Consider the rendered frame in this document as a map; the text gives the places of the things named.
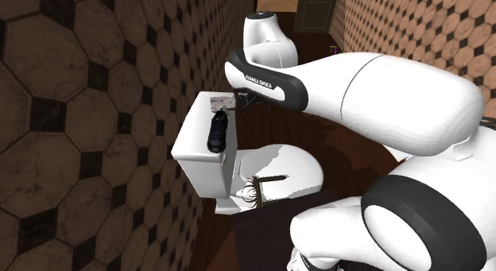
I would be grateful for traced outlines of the dark robot stand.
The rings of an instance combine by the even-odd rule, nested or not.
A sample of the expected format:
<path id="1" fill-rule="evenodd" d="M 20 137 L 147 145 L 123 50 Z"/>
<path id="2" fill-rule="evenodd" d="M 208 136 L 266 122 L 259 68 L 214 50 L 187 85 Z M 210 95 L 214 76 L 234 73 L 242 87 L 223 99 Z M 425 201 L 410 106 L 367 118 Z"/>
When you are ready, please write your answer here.
<path id="1" fill-rule="evenodd" d="M 334 191 L 323 190 L 232 215 L 239 271 L 286 271 L 293 250 L 292 218 L 337 199 Z"/>

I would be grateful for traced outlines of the dark panelled door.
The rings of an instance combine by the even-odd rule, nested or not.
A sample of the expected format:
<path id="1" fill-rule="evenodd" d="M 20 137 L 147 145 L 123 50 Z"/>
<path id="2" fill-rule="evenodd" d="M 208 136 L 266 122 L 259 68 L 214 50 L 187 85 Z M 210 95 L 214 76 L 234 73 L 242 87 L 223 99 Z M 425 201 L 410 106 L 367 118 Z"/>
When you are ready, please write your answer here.
<path id="1" fill-rule="evenodd" d="M 294 33 L 328 33 L 338 0 L 298 0 Z"/>

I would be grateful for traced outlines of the white toilet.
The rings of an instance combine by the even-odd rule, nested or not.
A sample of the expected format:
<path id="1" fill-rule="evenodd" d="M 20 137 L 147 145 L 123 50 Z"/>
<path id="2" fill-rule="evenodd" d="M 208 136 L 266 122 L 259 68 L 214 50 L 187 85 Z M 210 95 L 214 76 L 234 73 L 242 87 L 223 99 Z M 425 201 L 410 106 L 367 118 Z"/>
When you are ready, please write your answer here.
<path id="1" fill-rule="evenodd" d="M 235 110 L 228 116 L 227 146 L 222 153 L 207 148 L 211 119 L 210 97 L 231 96 L 228 92 L 201 91 L 187 113 L 172 147 L 178 162 L 201 198 L 215 199 L 215 213 L 233 215 L 254 209 L 255 190 L 248 187 L 252 176 L 287 175 L 285 180 L 261 183 L 262 198 L 295 199 L 319 192 L 324 182 L 320 163 L 304 149 L 272 144 L 258 149 L 239 149 Z"/>

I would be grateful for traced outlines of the grey patterned flat box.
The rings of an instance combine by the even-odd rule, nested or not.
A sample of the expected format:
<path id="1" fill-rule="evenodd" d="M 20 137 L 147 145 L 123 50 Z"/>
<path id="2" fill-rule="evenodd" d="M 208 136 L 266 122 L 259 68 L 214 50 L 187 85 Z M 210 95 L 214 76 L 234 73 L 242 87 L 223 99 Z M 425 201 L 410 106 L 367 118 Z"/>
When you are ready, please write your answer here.
<path id="1" fill-rule="evenodd" d="M 235 110 L 236 99 L 234 95 L 231 96 L 212 96 L 210 97 L 211 111 L 217 112 L 220 110 Z"/>

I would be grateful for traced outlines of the brown wooden brush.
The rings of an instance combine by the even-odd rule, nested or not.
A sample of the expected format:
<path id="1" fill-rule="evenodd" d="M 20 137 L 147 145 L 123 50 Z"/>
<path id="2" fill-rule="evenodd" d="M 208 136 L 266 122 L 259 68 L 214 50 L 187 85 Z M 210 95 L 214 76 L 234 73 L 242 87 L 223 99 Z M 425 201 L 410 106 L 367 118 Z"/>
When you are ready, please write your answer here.
<path id="1" fill-rule="evenodd" d="M 254 207 L 259 208 L 280 202 L 279 199 L 264 201 L 262 198 L 261 183 L 285 180 L 287 177 L 288 177 L 287 175 L 265 176 L 265 177 L 252 176 L 249 179 L 250 184 L 248 185 L 248 187 L 252 187 L 255 190 L 255 195 L 252 197 L 251 200 L 251 203 L 255 202 Z"/>

